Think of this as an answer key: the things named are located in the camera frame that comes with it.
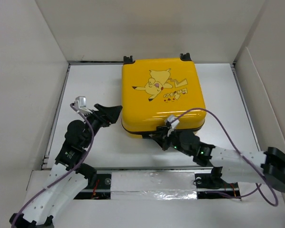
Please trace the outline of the yellow hard-shell suitcase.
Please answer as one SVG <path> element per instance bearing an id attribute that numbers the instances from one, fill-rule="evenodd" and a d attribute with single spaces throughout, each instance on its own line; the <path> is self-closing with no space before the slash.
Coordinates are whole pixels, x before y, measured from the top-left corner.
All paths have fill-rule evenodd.
<path id="1" fill-rule="evenodd" d="M 124 56 L 122 126 L 129 134 L 154 134 L 174 115 L 178 130 L 197 132 L 206 108 L 196 66 L 190 54 L 176 58 L 137 59 Z"/>

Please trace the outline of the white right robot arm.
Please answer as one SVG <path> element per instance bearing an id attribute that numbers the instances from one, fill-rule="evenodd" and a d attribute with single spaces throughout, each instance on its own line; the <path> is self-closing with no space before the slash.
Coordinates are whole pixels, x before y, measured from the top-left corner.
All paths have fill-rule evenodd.
<path id="1" fill-rule="evenodd" d="M 276 191 L 285 193 L 285 153 L 275 147 L 263 152 L 241 152 L 224 149 L 200 141 L 192 130 L 174 130 L 160 127 L 151 136 L 165 151 L 170 147 L 192 157 L 201 167 L 212 167 L 211 184 L 248 182 L 269 184 Z"/>

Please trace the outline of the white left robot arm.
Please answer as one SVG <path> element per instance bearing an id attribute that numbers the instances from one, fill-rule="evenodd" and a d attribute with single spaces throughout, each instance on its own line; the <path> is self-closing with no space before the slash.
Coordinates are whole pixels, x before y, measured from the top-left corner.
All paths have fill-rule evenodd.
<path id="1" fill-rule="evenodd" d="M 65 141 L 42 190 L 11 216 L 13 228 L 53 228 L 57 217 L 81 190 L 97 185 L 96 169 L 84 160 L 97 132 L 117 122 L 122 106 L 95 104 L 95 110 L 90 110 L 75 101 L 70 107 L 82 119 L 68 124 Z"/>

